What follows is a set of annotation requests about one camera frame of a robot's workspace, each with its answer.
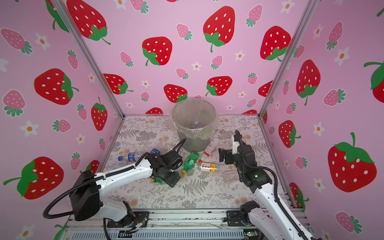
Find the green bottle yellow cap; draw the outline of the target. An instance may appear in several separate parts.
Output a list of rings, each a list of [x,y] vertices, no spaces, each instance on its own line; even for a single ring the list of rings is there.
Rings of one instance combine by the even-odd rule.
[[[165,182],[161,178],[153,178],[151,179],[152,184],[160,184],[163,185]]]

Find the square clear bottle green cap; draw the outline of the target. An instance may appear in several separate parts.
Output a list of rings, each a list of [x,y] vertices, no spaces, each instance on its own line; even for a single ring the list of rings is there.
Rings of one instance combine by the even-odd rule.
[[[239,174],[237,170],[225,171],[222,173],[222,177],[223,177],[224,183],[226,184],[239,181]]]

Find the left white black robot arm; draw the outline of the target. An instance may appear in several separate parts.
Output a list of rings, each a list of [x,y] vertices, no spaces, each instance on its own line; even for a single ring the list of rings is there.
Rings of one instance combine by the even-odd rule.
[[[114,227],[133,226],[138,223],[138,219],[129,203],[112,201],[106,195],[121,186],[145,178],[160,178],[173,188],[180,180],[176,169],[182,163],[179,153],[171,150],[164,155],[145,153],[136,163],[106,173],[85,171],[70,190],[46,207],[43,217],[56,219],[73,215],[76,221],[84,221],[96,216],[110,220]],[[66,196],[70,197],[72,210],[51,215],[50,210]]]

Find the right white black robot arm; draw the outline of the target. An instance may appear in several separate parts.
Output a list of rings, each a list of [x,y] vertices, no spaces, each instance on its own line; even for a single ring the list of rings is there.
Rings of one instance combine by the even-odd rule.
[[[231,150],[219,148],[219,161],[236,167],[239,181],[255,194],[268,211],[265,214],[259,204],[249,201],[240,210],[244,223],[257,227],[268,240],[315,239],[281,200],[276,173],[257,165],[250,145],[235,145]]]

